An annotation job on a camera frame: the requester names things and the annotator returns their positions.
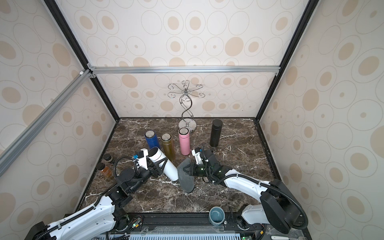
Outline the grey wiping cloth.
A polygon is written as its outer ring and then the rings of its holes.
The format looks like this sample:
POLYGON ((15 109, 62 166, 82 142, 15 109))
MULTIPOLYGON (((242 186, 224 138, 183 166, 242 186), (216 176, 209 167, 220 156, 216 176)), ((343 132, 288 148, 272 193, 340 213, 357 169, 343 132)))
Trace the grey wiping cloth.
POLYGON ((183 171, 183 167, 185 167, 187 164, 190 164, 190 163, 192 163, 191 159, 186 158, 177 167, 180 187, 184 192, 188 194, 194 190, 195 180, 194 180, 194 176, 189 176, 183 171))

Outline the white thermos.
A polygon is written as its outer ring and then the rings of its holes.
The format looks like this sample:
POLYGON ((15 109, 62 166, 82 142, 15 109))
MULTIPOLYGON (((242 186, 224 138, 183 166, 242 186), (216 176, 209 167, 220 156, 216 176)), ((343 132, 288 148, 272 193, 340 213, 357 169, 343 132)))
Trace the white thermos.
POLYGON ((172 182, 179 179, 177 168, 158 147, 151 148, 148 157, 172 182))

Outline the pink thermos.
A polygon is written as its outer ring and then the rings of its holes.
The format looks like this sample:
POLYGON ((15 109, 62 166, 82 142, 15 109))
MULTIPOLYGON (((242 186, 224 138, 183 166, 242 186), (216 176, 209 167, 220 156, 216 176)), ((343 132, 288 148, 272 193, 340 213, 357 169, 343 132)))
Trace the pink thermos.
POLYGON ((191 152, 190 130, 186 127, 179 129, 179 143, 181 154, 187 156, 191 152))

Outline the black thermos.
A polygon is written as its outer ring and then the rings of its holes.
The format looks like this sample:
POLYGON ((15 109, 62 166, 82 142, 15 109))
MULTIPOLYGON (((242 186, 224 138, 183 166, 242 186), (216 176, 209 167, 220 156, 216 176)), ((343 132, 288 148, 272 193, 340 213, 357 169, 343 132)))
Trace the black thermos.
POLYGON ((212 122, 210 146, 217 147, 219 145, 223 122, 220 119, 214 119, 212 122))

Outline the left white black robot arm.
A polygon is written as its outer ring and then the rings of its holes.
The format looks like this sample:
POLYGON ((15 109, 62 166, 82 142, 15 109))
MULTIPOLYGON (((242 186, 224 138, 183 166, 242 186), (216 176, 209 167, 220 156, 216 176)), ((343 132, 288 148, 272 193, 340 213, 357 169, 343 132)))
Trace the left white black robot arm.
POLYGON ((104 191, 88 207, 59 221, 45 225, 35 224, 28 232, 27 240, 90 240, 99 234, 116 230, 124 232, 136 228, 139 223, 131 220, 124 210, 135 193, 151 177, 161 176, 168 158, 153 163, 144 158, 147 169, 134 164, 132 169, 122 170, 115 176, 116 183, 104 191))

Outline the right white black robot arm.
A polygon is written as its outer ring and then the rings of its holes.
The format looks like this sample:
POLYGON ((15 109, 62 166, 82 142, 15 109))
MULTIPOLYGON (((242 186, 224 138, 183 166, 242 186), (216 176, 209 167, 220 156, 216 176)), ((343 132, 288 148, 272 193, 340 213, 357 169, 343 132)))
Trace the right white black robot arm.
POLYGON ((186 158, 177 167, 180 185, 186 193, 194 190, 196 177, 206 178, 213 185, 235 189, 259 202, 241 212, 241 220, 248 225, 270 224, 283 234, 307 228, 309 218, 304 208, 282 181, 262 181, 241 174, 222 165, 210 150, 197 148, 192 153, 194 159, 186 158))

